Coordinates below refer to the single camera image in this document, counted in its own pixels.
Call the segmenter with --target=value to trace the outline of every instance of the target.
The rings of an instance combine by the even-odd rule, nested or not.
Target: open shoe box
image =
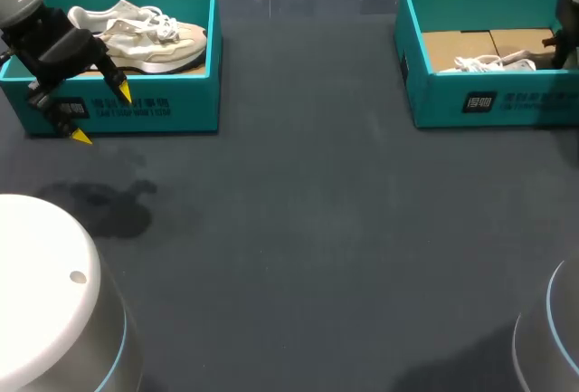
[[[106,10],[118,0],[46,0],[68,12],[74,5]],[[98,72],[67,80],[52,96],[87,133],[215,132],[219,126],[222,33],[217,0],[128,0],[154,5],[177,21],[207,29],[205,65],[173,75],[127,73],[133,107],[116,100]],[[0,72],[0,86],[24,129],[33,135],[54,134],[43,115],[25,101],[32,75],[18,59]]]
[[[394,41],[414,124],[578,125],[579,71],[440,72],[456,56],[548,53],[556,0],[400,0]]]

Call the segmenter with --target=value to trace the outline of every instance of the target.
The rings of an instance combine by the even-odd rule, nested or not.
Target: black logo on box
[[[54,103],[63,113],[68,114],[71,119],[88,119],[90,117],[84,99],[81,97],[54,98]]]
[[[488,113],[492,110],[497,93],[495,91],[472,91],[462,106],[463,113]]]
[[[404,86],[406,86],[406,80],[408,80],[408,61],[406,60],[406,52],[402,53],[402,60],[400,61],[400,72],[402,73]]]

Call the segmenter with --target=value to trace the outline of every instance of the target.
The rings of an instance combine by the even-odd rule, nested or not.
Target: shoe
[[[497,72],[497,71],[536,71],[536,65],[528,57],[529,51],[519,51],[505,57],[497,55],[481,55],[474,59],[457,57],[454,59],[456,68],[442,72]]]
[[[157,7],[137,7],[126,0],[103,12],[74,6],[69,19],[74,26],[99,37],[122,70],[175,73],[200,66],[205,60],[206,30],[179,23]]]

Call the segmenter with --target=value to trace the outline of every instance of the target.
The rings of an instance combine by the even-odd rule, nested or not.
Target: table surface
[[[517,390],[513,321],[579,237],[574,130],[418,130],[394,18],[223,26],[214,136],[29,139],[0,187],[71,212],[144,392]]]

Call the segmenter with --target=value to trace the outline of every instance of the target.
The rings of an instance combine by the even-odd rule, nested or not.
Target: white shoelace
[[[457,57],[454,59],[456,68],[447,69],[442,72],[493,72],[505,71],[505,65],[511,64],[519,60],[525,60],[530,53],[528,51],[519,51],[512,53],[506,57],[499,57],[497,55],[481,55],[475,58]]]
[[[146,5],[141,9],[150,12],[150,16],[145,21],[135,21],[120,18],[127,24],[137,27],[135,33],[156,32],[159,41],[176,41],[179,38],[179,23],[175,18],[170,18],[161,12],[161,9],[153,5]]]

